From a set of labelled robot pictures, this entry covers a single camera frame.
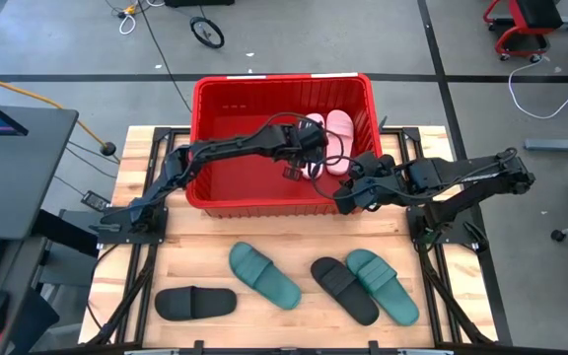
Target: chair wheel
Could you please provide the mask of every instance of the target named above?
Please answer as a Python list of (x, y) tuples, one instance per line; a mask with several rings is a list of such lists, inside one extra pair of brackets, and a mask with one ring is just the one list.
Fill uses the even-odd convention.
[(532, 56), (530, 57), (531, 63), (538, 63), (540, 60), (542, 60), (542, 55), (540, 54), (532, 54)]
[(565, 235), (561, 231), (553, 230), (553, 232), (551, 232), (551, 238), (560, 243), (564, 241), (565, 238), (567, 238), (567, 235)]

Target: slide sandal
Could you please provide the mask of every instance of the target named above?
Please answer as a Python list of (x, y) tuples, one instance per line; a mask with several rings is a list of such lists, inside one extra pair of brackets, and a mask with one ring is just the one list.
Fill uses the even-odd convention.
[(229, 289), (196, 286), (160, 291), (155, 309), (164, 320), (200, 320), (228, 315), (236, 309), (236, 294)]
[(361, 281), (365, 289), (400, 325), (412, 325), (420, 316), (417, 306), (404, 291), (397, 273), (382, 258), (365, 249), (347, 255), (347, 268)]
[(300, 303), (300, 288), (271, 259), (247, 243), (239, 242), (232, 247), (229, 265), (236, 277), (275, 306), (292, 310)]
[[(310, 118), (311, 120), (313, 120), (317, 123), (320, 123), (322, 127), (325, 127), (325, 122), (323, 121), (322, 115), (320, 115), (318, 113), (310, 113), (310, 114), (307, 114), (306, 117)], [(300, 122), (300, 128), (304, 128), (304, 127), (306, 127), (310, 124), (311, 123), (309, 123), (309, 122), (301, 121)], [(313, 169), (315, 168), (316, 165), (317, 164), (311, 163), (311, 172), (313, 171)], [(319, 171), (317, 172), (316, 178), (319, 178), (321, 176), (321, 173), (323, 173), (323, 165), (321, 165), (319, 167)], [(302, 168), (302, 175), (304, 176), (304, 178), (311, 179), (311, 176), (308, 174), (308, 167), (307, 166), (304, 166)]]
[(322, 257), (313, 262), (311, 273), (323, 291), (338, 302), (356, 321), (370, 325), (378, 319), (379, 308), (356, 276), (339, 260)]
[[(352, 143), (354, 142), (354, 123), (352, 123), (350, 116), (340, 109), (334, 109), (327, 115), (325, 121), (325, 129), (338, 135), (341, 137), (341, 140), (343, 140), (343, 156), (350, 157), (352, 154)], [(341, 155), (341, 144), (334, 134), (327, 133), (327, 157)], [(334, 159), (328, 161), (328, 163), (334, 163), (336, 161), (337, 160)], [(349, 167), (350, 162), (341, 159), (334, 165), (327, 165), (327, 171), (332, 175), (342, 176), (347, 173)]]

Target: concrete floor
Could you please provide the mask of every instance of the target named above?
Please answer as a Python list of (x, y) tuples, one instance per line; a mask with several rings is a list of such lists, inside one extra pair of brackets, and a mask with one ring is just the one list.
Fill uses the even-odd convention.
[[(128, 3), (112, 2), (120, 7)], [(524, 59), (498, 60), (493, 34), (481, 22), (488, 2), (427, 0), (448, 75), (508, 75), (526, 65)], [(559, 8), (568, 15), (568, 0)], [(181, 11), (198, 13), (195, 8)], [(205, 13), (225, 33), (226, 45), (220, 50), (198, 43), (188, 17), (178, 11), (164, 7), (147, 12), (174, 73), (435, 73), (416, 1), (237, 0), (231, 7), (206, 7)], [(132, 35), (120, 35), (119, 20), (101, 0), (8, 0), (0, 14), (0, 74), (164, 74), (164, 68), (156, 68), (162, 61), (143, 18), (137, 21)], [(551, 38), (550, 61), (526, 75), (568, 75), (568, 32)], [(378, 116), (387, 115), (387, 125), (448, 126), (436, 82), (388, 79), (374, 82)], [(77, 109), (101, 137), (118, 145), (132, 124), (190, 122), (169, 82), (13, 84)], [(188, 101), (193, 84), (178, 83)], [(540, 114), (554, 111), (568, 96), (568, 84), (515, 88), (521, 103)], [(568, 154), (522, 149), (525, 138), (568, 137), (568, 107), (542, 121), (514, 107), (506, 84), (451, 83), (450, 89), (467, 154), (491, 155), (517, 147), (537, 178), (526, 195), (482, 203), (514, 344), (568, 349), (568, 240), (556, 244), (549, 238), (551, 230), (568, 227)], [(0, 104), (42, 106), (2, 89)], [(79, 129), (72, 140), (96, 146)], [(90, 160), (115, 174), (115, 165)], [(113, 180), (69, 154), (57, 174), (82, 190), (111, 196)], [(83, 210), (79, 199), (55, 180), (44, 208)]]

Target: wooden table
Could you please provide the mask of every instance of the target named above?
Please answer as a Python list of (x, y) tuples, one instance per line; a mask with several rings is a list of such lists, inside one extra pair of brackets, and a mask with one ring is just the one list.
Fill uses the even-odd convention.
[[(131, 126), (128, 130), (112, 203), (126, 205), (142, 193), (154, 126)], [(426, 157), (452, 160), (446, 130), (420, 126)], [(180, 143), (187, 142), (187, 137)], [(400, 160), (397, 139), (382, 136), (383, 150)], [(445, 197), (457, 193), (447, 192)], [(171, 194), (166, 241), (160, 245), (147, 327), (146, 347), (191, 348), (195, 340), (216, 348), (364, 348), (369, 340), (381, 347), (428, 347), (433, 345), (422, 273), (418, 256), (408, 237), (404, 208), (386, 206), (378, 212), (354, 216), (289, 216), (214, 219), (192, 208), (182, 191)], [(302, 289), (300, 305), (282, 311), (238, 280), (228, 265), (232, 245), (243, 241), (273, 259), (275, 265)], [(96, 270), (89, 303), (104, 323), (122, 297), (132, 246), (117, 247)], [(420, 310), (413, 326), (396, 325), (384, 312), (370, 326), (362, 326), (329, 298), (310, 273), (322, 256), (344, 260), (354, 249), (370, 249), (383, 257)], [(476, 255), (460, 246), (444, 246), (453, 293), (465, 312), (488, 337), (496, 339), (481, 268)], [(237, 309), (230, 315), (191, 321), (167, 321), (154, 309), (154, 295), (175, 287), (226, 287), (238, 294)], [(131, 308), (126, 340), (132, 340), (138, 300)], [(438, 297), (444, 338), (450, 341), (449, 322)], [(90, 339), (98, 328), (88, 313), (80, 341)]]

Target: red basket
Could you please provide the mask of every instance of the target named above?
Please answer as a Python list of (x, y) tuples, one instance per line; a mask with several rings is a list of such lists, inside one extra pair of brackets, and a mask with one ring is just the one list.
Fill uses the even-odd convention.
[[(229, 138), (254, 133), (281, 111), (301, 114), (333, 109), (354, 122), (352, 156), (364, 151), (382, 154), (372, 84), (361, 74), (269, 75), (210, 77), (196, 83), (190, 139)], [(273, 123), (295, 123), (292, 116)], [(187, 201), (213, 217), (252, 217), (336, 213), (332, 200), (321, 197), (304, 179), (282, 176), (286, 162), (248, 156), (206, 165), (187, 187)], [(319, 188), (332, 194), (339, 181), (324, 171)]]

